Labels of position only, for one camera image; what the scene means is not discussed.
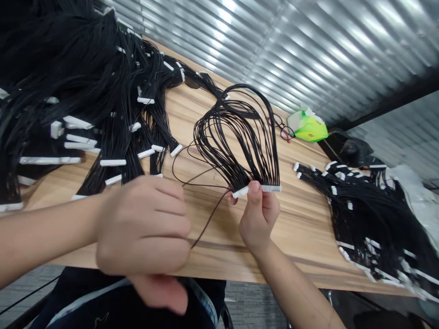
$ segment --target hand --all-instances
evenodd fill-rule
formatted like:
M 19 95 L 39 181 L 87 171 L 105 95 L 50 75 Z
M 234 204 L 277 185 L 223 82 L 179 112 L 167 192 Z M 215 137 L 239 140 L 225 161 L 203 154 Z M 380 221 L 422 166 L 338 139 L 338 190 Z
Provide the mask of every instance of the hand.
M 239 223 L 239 233 L 247 248 L 257 257 L 271 243 L 270 234 L 279 216 L 279 201 L 274 193 L 262 192 L 261 184 L 248 184 L 247 206 Z
M 187 261 L 191 224 L 183 188 L 167 179 L 141 176 L 109 198 L 97 223 L 96 262 L 109 275 L 126 276 L 146 305 L 187 309 L 187 292 L 165 273 Z

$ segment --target wooden table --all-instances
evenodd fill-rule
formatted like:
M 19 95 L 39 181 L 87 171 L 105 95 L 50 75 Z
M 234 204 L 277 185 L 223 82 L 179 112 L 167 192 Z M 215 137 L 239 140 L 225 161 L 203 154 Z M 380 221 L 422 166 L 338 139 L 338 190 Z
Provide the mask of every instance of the wooden table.
M 166 54 L 181 59 L 195 70 L 205 70 L 165 47 L 159 46 L 159 48 Z M 211 76 L 222 89 L 231 85 L 216 74 Z M 201 89 L 190 89 L 186 85 L 167 92 L 166 111 L 169 115 L 171 131 L 183 146 L 189 145 L 193 140 L 195 122 L 211 108 L 214 101 L 211 94 Z M 286 113 L 276 111 L 283 118 L 287 117 Z M 239 150 L 237 143 L 231 146 Z M 296 161 L 307 165 L 313 164 L 323 169 L 329 159 L 321 148 L 317 144 L 307 144 L 298 140 L 287 143 L 279 134 L 277 146 L 282 193 L 278 193 L 281 213 L 273 229 L 273 241 L 320 288 L 407 295 L 408 293 L 403 289 L 372 283 L 361 270 L 346 262 L 339 253 L 326 199 L 297 179 L 292 169 Z M 26 210 L 69 201 L 81 186 L 94 159 L 94 155 L 87 154 L 85 163 L 64 165 L 39 181 L 35 187 L 28 189 L 23 194 L 24 201 L 27 201 Z M 170 156 L 166 157 L 163 170 L 164 176 L 168 179 L 174 179 L 171 170 L 172 160 Z M 148 159 L 143 161 L 145 171 L 149 169 L 148 161 Z M 210 169 L 209 165 L 194 160 L 186 152 L 182 152 L 175 163 L 175 173 L 184 181 L 207 169 Z M 215 170 L 200 176 L 192 183 L 226 185 Z M 224 189 L 219 188 L 185 187 L 188 217 L 192 221 L 190 239 L 194 240 L 198 237 L 223 192 Z M 265 282 L 254 258 L 245 248 L 238 233 L 238 223 L 245 205 L 245 197 L 241 197 L 234 207 L 229 206 L 227 200 L 223 200 L 202 239 L 192 250 L 187 265 L 175 274 Z M 96 268 L 95 245 L 60 257 L 53 263 Z

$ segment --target corrugated metal wall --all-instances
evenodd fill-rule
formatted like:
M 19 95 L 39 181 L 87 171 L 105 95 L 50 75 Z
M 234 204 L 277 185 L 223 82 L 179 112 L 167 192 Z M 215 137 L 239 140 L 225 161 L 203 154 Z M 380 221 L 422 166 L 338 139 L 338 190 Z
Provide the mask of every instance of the corrugated metal wall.
M 348 131 L 370 144 L 394 167 L 407 164 L 423 181 L 439 187 L 439 91 Z
M 328 124 L 439 65 L 437 0 L 102 0 L 138 31 Z

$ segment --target eyeglasses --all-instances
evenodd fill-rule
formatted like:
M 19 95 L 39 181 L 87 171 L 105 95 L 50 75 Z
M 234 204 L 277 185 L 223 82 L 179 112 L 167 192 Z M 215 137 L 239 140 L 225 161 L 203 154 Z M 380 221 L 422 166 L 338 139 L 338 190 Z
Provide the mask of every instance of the eyeglasses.
M 282 118 L 278 115 L 273 113 L 274 116 L 274 126 L 276 128 L 280 128 L 280 137 L 282 137 L 282 139 L 286 140 L 288 143 L 291 142 L 291 140 L 296 137 L 296 135 L 294 134 L 294 131 L 286 126 L 284 124 L 284 122 L 282 121 Z M 268 124 L 271 124 L 270 122 L 270 117 L 267 117 L 267 122 Z

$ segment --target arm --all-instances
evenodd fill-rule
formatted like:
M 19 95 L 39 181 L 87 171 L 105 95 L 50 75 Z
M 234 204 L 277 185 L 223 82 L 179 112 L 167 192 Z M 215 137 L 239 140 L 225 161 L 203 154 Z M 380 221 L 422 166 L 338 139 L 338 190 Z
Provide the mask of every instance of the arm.
M 165 273 L 187 261 L 183 188 L 141 176 L 109 194 L 0 219 L 0 289 L 33 268 L 98 242 L 96 263 L 126 276 L 150 307 L 184 314 L 187 293 Z
M 279 215 L 276 196 L 263 193 L 257 181 L 250 182 L 249 189 L 241 237 L 286 317 L 295 328 L 345 328 L 317 287 L 270 239 Z

